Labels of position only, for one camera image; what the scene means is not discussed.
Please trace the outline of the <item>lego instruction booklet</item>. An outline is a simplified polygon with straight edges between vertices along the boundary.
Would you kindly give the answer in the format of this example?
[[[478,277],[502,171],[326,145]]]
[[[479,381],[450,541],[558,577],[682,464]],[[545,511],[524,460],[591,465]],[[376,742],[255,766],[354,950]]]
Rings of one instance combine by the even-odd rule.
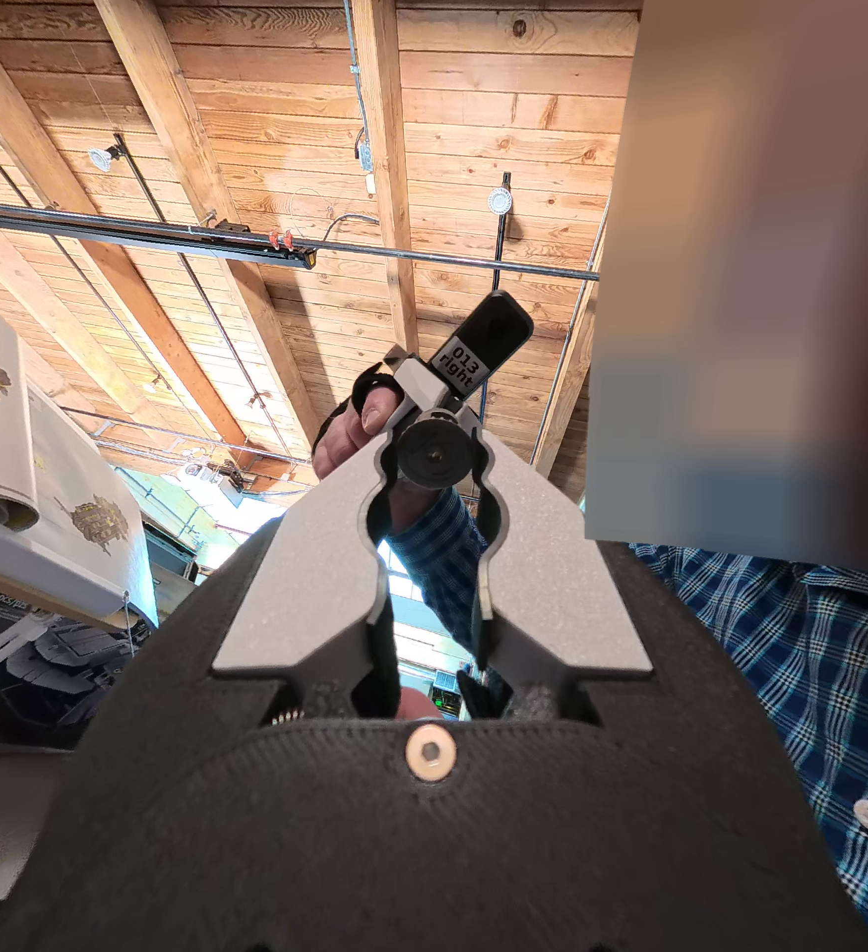
[[[0,317],[0,593],[87,623],[159,625],[140,508],[97,446],[27,379]]]

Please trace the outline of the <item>grey lego gear assembly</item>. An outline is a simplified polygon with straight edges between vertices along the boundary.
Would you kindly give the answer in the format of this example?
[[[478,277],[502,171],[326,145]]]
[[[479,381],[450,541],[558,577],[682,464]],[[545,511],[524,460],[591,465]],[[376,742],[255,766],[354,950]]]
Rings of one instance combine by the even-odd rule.
[[[471,473],[471,436],[455,413],[424,411],[399,432],[396,459],[406,482],[430,491],[449,489]]]

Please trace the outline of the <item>person's plaid shirt torso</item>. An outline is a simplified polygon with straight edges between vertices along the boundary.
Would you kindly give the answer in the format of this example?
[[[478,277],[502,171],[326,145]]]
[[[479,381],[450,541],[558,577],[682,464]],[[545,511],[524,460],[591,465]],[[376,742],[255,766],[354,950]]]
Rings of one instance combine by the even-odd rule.
[[[868,923],[868,572],[680,546],[630,548],[751,684]]]

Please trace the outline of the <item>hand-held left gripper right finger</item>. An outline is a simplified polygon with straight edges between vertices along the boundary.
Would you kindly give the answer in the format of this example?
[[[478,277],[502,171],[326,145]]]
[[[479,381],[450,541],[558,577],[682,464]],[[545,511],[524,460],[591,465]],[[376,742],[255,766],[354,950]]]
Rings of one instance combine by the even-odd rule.
[[[578,506],[502,441],[480,430],[474,481],[480,557],[477,662],[510,689],[507,719],[561,719],[589,710],[589,682],[654,675],[626,605]]]

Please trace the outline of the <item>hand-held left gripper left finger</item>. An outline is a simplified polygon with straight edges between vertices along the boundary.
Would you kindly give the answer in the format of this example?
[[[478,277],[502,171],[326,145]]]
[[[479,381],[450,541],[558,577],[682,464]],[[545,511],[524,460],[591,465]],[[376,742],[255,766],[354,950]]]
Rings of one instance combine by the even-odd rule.
[[[394,718],[401,684],[388,569],[395,439],[383,433],[282,519],[213,661],[290,685],[313,717]]]

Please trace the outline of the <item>person's right hand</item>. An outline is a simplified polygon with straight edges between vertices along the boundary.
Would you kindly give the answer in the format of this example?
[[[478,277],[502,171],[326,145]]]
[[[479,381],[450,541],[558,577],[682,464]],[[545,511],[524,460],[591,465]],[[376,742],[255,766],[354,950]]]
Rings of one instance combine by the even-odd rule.
[[[383,430],[402,399],[390,387],[374,387],[369,390],[362,410],[358,411],[354,399],[349,398],[345,410],[329,421],[314,450],[312,466],[316,477],[324,480],[368,445]],[[396,482],[387,495],[391,522],[389,535],[397,536],[412,528],[437,504],[440,495],[440,491]]]

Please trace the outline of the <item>metal ceiling pipe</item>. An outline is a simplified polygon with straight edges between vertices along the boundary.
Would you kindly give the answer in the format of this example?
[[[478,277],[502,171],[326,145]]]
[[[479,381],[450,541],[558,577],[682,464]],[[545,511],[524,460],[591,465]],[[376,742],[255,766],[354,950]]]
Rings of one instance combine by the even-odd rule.
[[[600,273],[591,269],[560,268],[547,265],[533,265],[506,260],[493,260],[484,257],[473,257],[439,252],[425,252],[390,248],[380,245],[352,244],[329,240],[301,239],[290,236],[287,232],[259,233],[269,236],[273,244],[314,247],[320,252],[357,255],[371,258],[380,258],[391,261],[404,261],[414,264],[426,264],[449,268],[484,269],[501,271],[529,276],[543,276],[560,280],[597,281]]]

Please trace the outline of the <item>black lighting track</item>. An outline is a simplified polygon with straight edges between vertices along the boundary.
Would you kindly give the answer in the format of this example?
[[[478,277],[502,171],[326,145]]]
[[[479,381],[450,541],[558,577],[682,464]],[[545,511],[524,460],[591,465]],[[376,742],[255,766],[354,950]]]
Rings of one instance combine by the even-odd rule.
[[[51,209],[0,204],[0,230],[305,270],[317,263],[314,247],[273,244],[266,234]]]

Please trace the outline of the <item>person's right forearm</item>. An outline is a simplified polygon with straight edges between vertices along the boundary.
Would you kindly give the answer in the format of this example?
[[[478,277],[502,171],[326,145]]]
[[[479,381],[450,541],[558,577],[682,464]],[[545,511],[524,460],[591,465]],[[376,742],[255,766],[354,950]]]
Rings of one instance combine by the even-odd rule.
[[[478,564],[488,544],[457,490],[444,491],[424,515],[387,541],[448,635],[474,654]]]

